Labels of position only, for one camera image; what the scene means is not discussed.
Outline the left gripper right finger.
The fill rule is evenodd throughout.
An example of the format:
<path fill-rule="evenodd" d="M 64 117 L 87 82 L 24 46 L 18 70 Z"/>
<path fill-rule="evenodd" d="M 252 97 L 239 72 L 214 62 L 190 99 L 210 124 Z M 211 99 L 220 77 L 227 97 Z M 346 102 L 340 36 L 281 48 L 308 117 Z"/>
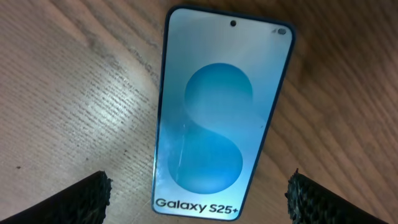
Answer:
<path fill-rule="evenodd" d="M 297 170 L 285 197 L 293 224 L 387 224 Z"/>

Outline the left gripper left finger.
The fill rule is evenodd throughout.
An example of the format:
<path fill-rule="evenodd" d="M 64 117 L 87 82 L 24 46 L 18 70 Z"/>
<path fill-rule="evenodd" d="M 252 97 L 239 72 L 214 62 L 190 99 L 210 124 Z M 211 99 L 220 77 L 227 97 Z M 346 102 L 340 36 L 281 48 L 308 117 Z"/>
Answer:
<path fill-rule="evenodd" d="M 98 171 L 1 224 L 102 224 L 112 180 Z"/>

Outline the blue Galaxy smartphone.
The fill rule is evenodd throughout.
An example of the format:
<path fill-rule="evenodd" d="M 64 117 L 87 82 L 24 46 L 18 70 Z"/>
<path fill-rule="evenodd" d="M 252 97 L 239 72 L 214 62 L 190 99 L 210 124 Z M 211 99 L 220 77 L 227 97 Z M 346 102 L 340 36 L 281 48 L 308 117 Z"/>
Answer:
<path fill-rule="evenodd" d="M 191 5 L 165 18 L 151 206 L 235 221 L 295 43 L 287 22 Z"/>

